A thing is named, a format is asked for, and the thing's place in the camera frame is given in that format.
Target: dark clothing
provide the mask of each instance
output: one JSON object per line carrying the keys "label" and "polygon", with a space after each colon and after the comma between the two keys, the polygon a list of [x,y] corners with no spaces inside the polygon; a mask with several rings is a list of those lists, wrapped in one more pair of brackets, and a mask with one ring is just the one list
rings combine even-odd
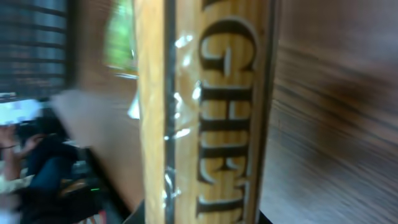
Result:
{"label": "dark clothing", "polygon": [[45,138],[27,159],[27,175],[35,175],[30,185],[19,191],[21,223],[71,224],[97,214],[90,189],[59,196],[62,179],[72,179],[72,167],[78,160],[77,150],[57,138]]}

